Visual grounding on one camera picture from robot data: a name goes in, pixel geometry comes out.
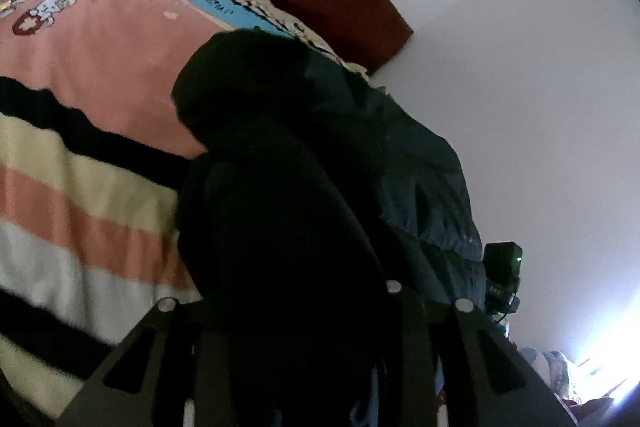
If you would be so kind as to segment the large black garment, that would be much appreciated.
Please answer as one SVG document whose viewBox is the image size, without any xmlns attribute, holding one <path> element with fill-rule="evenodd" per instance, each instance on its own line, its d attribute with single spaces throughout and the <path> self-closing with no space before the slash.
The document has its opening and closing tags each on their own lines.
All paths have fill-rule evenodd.
<svg viewBox="0 0 640 427">
<path fill-rule="evenodd" d="M 431 426 L 427 303 L 482 303 L 456 152 L 303 43 L 222 32 L 172 90 L 204 146 L 178 251 L 207 306 L 217 426 Z"/>
</svg>

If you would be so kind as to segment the pink striped cartoon bed blanket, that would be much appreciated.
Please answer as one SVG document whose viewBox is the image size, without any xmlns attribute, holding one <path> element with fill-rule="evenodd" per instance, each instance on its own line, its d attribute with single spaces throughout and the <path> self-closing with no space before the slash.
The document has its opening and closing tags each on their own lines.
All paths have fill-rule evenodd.
<svg viewBox="0 0 640 427">
<path fill-rule="evenodd" d="M 170 91 L 225 30 L 332 49 L 271 0 L 17 0 L 1 12 L 1 421 L 50 426 L 156 300 L 198 292 Z"/>
</svg>

